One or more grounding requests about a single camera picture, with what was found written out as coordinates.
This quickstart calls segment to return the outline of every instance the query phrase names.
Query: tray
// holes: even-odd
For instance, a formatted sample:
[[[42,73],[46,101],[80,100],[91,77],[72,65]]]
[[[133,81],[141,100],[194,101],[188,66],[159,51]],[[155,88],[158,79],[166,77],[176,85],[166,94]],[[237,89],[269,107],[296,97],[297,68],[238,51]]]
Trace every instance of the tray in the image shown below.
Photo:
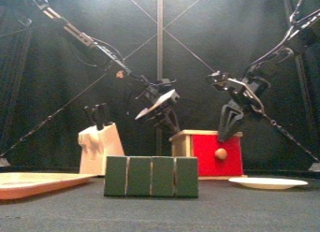
[[[95,175],[66,173],[0,173],[0,199],[18,199],[89,182]]]

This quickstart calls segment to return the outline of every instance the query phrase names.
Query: green block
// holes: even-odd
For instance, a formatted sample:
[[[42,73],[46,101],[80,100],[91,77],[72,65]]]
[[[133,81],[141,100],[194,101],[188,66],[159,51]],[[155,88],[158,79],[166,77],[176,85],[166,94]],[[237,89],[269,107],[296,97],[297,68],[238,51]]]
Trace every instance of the green block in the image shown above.
[[[127,195],[150,196],[151,156],[130,156],[127,167]]]
[[[176,158],[177,197],[198,197],[198,159]]]
[[[174,196],[174,157],[153,157],[151,196]]]
[[[105,170],[105,196],[126,195],[127,156],[107,156]]]

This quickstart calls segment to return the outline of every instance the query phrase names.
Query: table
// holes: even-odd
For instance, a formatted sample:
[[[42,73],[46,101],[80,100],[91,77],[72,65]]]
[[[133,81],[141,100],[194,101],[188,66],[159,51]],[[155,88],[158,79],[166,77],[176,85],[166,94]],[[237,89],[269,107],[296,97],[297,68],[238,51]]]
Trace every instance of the table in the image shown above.
[[[198,198],[154,198],[105,197],[103,178],[93,178],[0,201],[0,231],[320,231],[320,181],[299,180],[309,185],[284,191],[200,181]]]

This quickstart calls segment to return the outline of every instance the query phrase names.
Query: knife handle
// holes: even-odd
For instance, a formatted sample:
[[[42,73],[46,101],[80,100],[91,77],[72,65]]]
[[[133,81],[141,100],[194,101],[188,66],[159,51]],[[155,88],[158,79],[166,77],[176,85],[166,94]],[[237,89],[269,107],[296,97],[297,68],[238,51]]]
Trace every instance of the knife handle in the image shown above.
[[[99,111],[99,115],[101,115],[102,120],[103,120],[103,125],[111,125],[113,122],[109,121],[110,113],[109,113],[109,108],[107,108],[106,103],[102,103],[101,105],[98,105],[97,109]]]
[[[98,107],[99,107],[99,105],[97,105],[95,109],[93,109],[93,116],[94,116],[94,120],[95,120],[95,124],[97,124],[97,129],[99,131],[102,131],[103,130],[103,117],[101,115]]]
[[[93,118],[93,109],[89,106],[84,107],[84,116],[86,116],[86,118],[90,122],[90,125],[94,126],[95,121],[94,121],[94,118]]]

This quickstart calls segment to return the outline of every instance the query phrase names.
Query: brown knob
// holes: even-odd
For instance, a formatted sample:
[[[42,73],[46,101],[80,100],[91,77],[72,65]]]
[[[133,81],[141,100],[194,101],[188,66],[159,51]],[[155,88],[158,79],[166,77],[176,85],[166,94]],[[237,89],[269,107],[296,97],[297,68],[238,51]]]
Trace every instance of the brown knob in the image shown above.
[[[218,160],[221,160],[221,161],[225,160],[226,156],[228,156],[228,153],[226,153],[225,149],[220,148],[216,150],[216,158]]]

